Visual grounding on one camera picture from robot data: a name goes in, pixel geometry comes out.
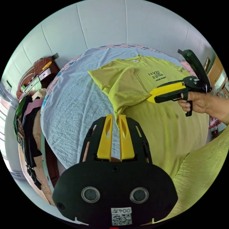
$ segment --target label sticker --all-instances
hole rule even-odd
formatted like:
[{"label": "label sticker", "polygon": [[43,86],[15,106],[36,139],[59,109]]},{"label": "label sticker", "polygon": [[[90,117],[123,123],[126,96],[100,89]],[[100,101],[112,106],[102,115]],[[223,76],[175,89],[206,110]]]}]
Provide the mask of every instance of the label sticker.
[{"label": "label sticker", "polygon": [[132,224],[132,209],[129,208],[111,208],[111,219],[113,226]]}]

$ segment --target human hand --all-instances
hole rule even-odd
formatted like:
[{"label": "human hand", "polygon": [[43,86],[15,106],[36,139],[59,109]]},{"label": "human hand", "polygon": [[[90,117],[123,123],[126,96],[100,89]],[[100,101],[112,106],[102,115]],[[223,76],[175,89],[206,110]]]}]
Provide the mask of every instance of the human hand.
[{"label": "human hand", "polygon": [[[209,106],[209,95],[206,93],[188,92],[188,101],[191,100],[193,102],[193,111],[201,114],[206,113]],[[190,111],[190,103],[187,103],[187,101],[179,100],[178,104],[182,107],[183,111]]]}]

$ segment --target pink clothing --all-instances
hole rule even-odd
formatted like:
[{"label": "pink clothing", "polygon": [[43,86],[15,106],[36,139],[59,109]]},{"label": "pink clothing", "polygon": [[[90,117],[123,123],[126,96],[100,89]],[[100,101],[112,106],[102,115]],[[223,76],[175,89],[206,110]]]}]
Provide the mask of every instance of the pink clothing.
[{"label": "pink clothing", "polygon": [[26,108],[25,115],[28,115],[33,110],[33,108],[41,107],[43,101],[44,99],[35,99],[33,102],[29,103]]}]

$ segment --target white bedsheet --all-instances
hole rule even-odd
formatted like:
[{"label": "white bedsheet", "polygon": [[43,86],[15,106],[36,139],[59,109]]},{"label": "white bedsheet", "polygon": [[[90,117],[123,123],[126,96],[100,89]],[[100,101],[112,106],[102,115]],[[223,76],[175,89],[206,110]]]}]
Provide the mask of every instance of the white bedsheet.
[{"label": "white bedsheet", "polygon": [[[108,97],[94,83],[88,70],[97,69],[116,58],[153,56],[182,64],[167,55],[136,48],[89,49],[64,71],[41,113],[43,134],[65,168],[79,162],[81,148],[93,121],[113,114]],[[112,156],[120,158],[119,131],[113,123]]]}]

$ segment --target screw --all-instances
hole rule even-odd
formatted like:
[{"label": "screw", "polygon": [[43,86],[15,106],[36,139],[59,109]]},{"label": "screw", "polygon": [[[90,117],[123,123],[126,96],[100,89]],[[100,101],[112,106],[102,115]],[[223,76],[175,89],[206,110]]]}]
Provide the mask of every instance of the screw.
[{"label": "screw", "polygon": [[64,210],[64,205],[62,203],[57,203],[57,207],[61,210]]},{"label": "screw", "polygon": [[119,171],[119,167],[118,166],[113,166],[112,167],[112,172],[118,172]]}]

